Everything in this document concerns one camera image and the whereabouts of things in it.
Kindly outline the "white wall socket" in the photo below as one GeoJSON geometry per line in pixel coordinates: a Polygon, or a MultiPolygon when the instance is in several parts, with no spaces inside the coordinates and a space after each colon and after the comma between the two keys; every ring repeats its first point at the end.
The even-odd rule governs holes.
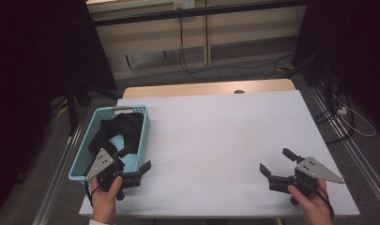
{"type": "Polygon", "coordinates": [[[174,9],[195,8],[195,0],[176,0],[173,2],[174,9]]]}

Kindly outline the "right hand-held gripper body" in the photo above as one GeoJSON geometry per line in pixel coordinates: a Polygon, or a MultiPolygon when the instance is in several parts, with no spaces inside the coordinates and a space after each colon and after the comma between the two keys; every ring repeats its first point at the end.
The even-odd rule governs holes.
{"type": "Polygon", "coordinates": [[[343,178],[339,177],[314,157],[288,156],[288,158],[296,162],[295,174],[282,177],[267,172],[267,181],[270,190],[288,193],[288,187],[292,185],[305,197],[309,197],[311,194],[317,192],[319,180],[338,184],[344,183],[343,178]]]}

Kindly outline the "light blue plastic basket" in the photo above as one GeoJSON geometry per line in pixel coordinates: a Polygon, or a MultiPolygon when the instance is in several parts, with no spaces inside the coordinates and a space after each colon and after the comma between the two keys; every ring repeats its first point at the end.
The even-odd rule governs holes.
{"type": "Polygon", "coordinates": [[[144,116],[139,141],[139,149],[136,153],[125,156],[121,161],[125,164],[124,171],[132,173],[137,171],[144,164],[147,136],[149,130],[148,109],[145,105],[132,105],[120,107],[104,107],[98,108],[93,113],[89,127],[85,132],[84,138],[76,154],[76,158],[72,163],[68,178],[81,184],[85,182],[87,170],[91,167],[96,156],[89,149],[90,143],[93,141],[97,132],[101,128],[102,121],[111,121],[120,113],[141,113],[144,116]]]}

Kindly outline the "black stand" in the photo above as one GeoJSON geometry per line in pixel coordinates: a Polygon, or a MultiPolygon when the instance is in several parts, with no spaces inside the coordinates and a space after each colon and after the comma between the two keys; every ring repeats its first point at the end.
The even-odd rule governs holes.
{"type": "MultiPolygon", "coordinates": [[[[295,75],[297,75],[300,71],[305,70],[306,68],[311,67],[315,64],[323,55],[319,52],[313,52],[307,59],[303,62],[295,66],[291,71],[282,76],[283,79],[291,79],[295,75]]],[[[327,105],[327,109],[330,112],[334,111],[334,103],[332,97],[332,78],[330,74],[330,63],[328,61],[325,62],[325,102],[327,105]]]]}
{"type": "Polygon", "coordinates": [[[120,99],[120,96],[118,94],[98,87],[82,79],[67,80],[66,85],[66,100],[68,104],[68,115],[70,121],[70,136],[74,134],[74,131],[79,125],[75,102],[78,102],[81,106],[89,106],[92,101],[91,97],[89,96],[90,91],[95,91],[110,99],[120,99]]]}

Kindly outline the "metal floor rail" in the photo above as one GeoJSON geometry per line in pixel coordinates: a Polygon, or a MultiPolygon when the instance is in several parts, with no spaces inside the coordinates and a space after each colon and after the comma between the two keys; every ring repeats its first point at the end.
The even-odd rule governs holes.
{"type": "Polygon", "coordinates": [[[304,97],[359,212],[380,217],[380,129],[344,95],[334,102],[347,108],[345,115],[327,109],[319,86],[306,88],[304,97]]]}
{"type": "Polygon", "coordinates": [[[72,157],[74,148],[80,139],[82,130],[77,127],[69,136],[63,155],[59,160],[58,166],[53,174],[53,179],[47,188],[45,196],[42,199],[40,207],[32,222],[32,225],[47,225],[57,196],[60,192],[65,172],[68,169],[68,161],[72,157]]]}

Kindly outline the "black metal bar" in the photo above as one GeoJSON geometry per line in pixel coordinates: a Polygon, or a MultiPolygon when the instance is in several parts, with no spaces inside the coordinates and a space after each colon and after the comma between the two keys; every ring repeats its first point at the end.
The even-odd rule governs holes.
{"type": "Polygon", "coordinates": [[[116,24],[125,24],[125,23],[152,22],[152,21],[160,21],[160,20],[180,19],[180,18],[188,18],[188,17],[236,13],[236,12],[254,11],[254,10],[291,8],[291,7],[306,6],[307,4],[308,4],[308,0],[270,0],[270,1],[259,2],[259,3],[216,6],[216,7],[198,7],[198,8],[192,8],[192,9],[180,9],[180,10],[162,11],[162,12],[155,12],[155,13],[146,13],[146,14],[140,14],[140,15],[104,17],[100,19],[93,19],[92,22],[95,26],[107,26],[107,25],[116,25],[116,24]]]}

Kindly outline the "person's right hand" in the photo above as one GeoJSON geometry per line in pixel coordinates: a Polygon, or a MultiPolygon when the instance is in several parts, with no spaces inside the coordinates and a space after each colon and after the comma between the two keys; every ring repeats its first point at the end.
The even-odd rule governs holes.
{"type": "Polygon", "coordinates": [[[318,195],[305,197],[294,186],[289,186],[288,191],[302,206],[306,225],[333,225],[329,207],[318,195]]]}

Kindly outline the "black curtain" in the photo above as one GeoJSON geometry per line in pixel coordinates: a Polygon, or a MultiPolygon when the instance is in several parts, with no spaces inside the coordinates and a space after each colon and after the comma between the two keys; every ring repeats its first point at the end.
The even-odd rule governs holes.
{"type": "Polygon", "coordinates": [[[307,0],[292,63],[315,52],[380,126],[380,0],[307,0]]]}
{"type": "Polygon", "coordinates": [[[0,208],[53,99],[116,88],[88,0],[0,0],[0,208]]]}

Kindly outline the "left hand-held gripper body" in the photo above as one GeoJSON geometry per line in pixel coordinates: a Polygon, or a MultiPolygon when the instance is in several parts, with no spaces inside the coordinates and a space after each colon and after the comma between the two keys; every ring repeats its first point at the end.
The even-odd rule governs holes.
{"type": "Polygon", "coordinates": [[[93,163],[85,173],[85,185],[88,186],[91,180],[96,177],[99,186],[103,190],[109,190],[116,177],[123,178],[123,184],[117,192],[116,198],[122,201],[125,198],[125,188],[136,188],[141,185],[143,174],[137,167],[138,157],[135,154],[127,154],[120,158],[117,153],[112,156],[103,148],[99,150],[93,163]]]}

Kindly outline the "person's left hand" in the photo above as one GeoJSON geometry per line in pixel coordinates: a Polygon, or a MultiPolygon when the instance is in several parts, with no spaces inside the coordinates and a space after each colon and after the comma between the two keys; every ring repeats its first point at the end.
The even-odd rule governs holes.
{"type": "Polygon", "coordinates": [[[123,179],[118,176],[113,181],[110,189],[105,192],[100,186],[96,177],[91,180],[93,204],[92,219],[98,222],[114,224],[116,221],[116,195],[120,190],[123,179]]]}

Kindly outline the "black pants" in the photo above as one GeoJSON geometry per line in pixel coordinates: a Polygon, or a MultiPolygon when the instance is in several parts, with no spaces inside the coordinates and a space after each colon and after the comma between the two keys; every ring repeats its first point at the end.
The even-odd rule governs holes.
{"type": "Polygon", "coordinates": [[[118,152],[117,147],[110,142],[110,139],[121,135],[124,146],[130,146],[128,154],[137,154],[141,140],[144,116],[139,112],[120,113],[110,120],[102,120],[99,131],[89,144],[90,152],[96,156],[103,148],[111,156],[118,152]]]}

